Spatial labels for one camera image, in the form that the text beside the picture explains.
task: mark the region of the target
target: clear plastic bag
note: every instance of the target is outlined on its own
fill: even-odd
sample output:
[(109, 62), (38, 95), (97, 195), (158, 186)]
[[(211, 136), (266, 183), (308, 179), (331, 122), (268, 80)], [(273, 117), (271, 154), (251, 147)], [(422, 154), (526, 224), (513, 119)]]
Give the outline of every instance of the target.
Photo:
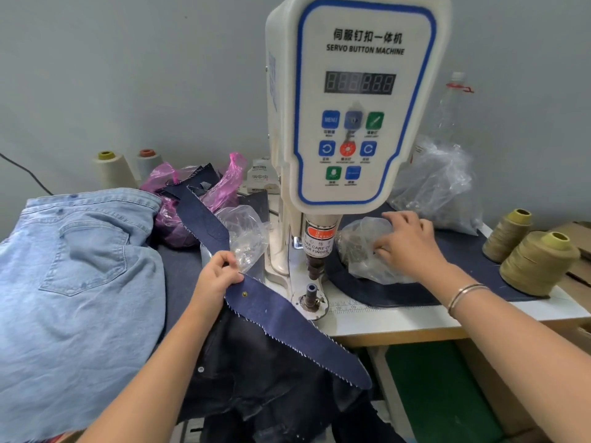
[[(162, 163), (152, 170), (140, 189), (157, 194), (156, 192), (160, 188), (185, 180), (197, 168), (198, 166), (187, 166), (175, 170), (170, 163)], [(188, 232), (179, 216), (177, 216), (176, 205), (178, 202), (166, 196), (160, 196), (160, 198), (162, 199), (162, 206), (154, 220), (154, 228), (163, 235), (164, 241), (171, 247), (180, 248), (196, 245), (198, 243), (196, 237)]]
[(459, 145), (436, 146), (429, 137), (419, 136), (411, 162), (401, 165), (388, 204), (398, 211), (415, 211), (436, 229), (476, 236), (482, 206), (472, 158)]
[(269, 246), (269, 223), (264, 223), (250, 205), (222, 208), (216, 217), (230, 233), (230, 249), (236, 254), (238, 268), (247, 272)]
[(246, 167), (247, 159), (242, 154), (239, 152), (230, 154), (230, 165), (222, 179), (201, 196), (201, 201), (209, 208), (209, 211), (215, 213), (220, 208), (238, 205), (238, 188), (242, 185), (242, 173)]
[(392, 224), (388, 220), (364, 217), (351, 222), (337, 233), (335, 240), (340, 260), (348, 267), (351, 275), (383, 285), (414, 283), (412, 278), (391, 269), (373, 251), (376, 239), (391, 232)]

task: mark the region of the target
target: digital display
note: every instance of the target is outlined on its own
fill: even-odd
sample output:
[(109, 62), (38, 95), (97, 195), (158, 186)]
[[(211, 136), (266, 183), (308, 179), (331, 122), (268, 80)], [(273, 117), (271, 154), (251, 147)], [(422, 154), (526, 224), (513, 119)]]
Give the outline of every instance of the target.
[(395, 74), (327, 71), (325, 93), (392, 94)]

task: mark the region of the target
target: hand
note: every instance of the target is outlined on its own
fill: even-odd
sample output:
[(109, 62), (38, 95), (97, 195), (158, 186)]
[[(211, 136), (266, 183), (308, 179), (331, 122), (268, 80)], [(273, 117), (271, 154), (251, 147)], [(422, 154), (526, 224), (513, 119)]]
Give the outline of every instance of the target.
[(226, 289), (242, 280), (244, 275), (238, 271), (236, 256), (232, 252), (217, 252), (201, 270), (191, 305), (213, 323), (222, 310)]
[(433, 224), (414, 211), (382, 213), (394, 231), (377, 239), (373, 248), (396, 270), (418, 282), (436, 266), (447, 265), (437, 243)]

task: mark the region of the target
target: jeans back pocket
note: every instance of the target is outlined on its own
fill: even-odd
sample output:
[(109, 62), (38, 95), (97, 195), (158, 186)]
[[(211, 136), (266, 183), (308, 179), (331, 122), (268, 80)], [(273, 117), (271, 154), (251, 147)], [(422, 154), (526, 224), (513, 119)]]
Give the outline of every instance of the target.
[(58, 233), (57, 252), (41, 290), (71, 297), (113, 281), (127, 270), (129, 234), (120, 228), (102, 221), (76, 221)]

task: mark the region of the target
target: right forearm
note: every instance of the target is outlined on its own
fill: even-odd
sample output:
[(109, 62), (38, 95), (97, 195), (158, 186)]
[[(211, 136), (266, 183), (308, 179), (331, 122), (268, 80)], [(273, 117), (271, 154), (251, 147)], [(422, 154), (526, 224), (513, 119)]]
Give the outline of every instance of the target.
[[(455, 266), (421, 280), (445, 306), (476, 281)], [(555, 443), (591, 435), (591, 357), (494, 293), (474, 290), (454, 316)]]

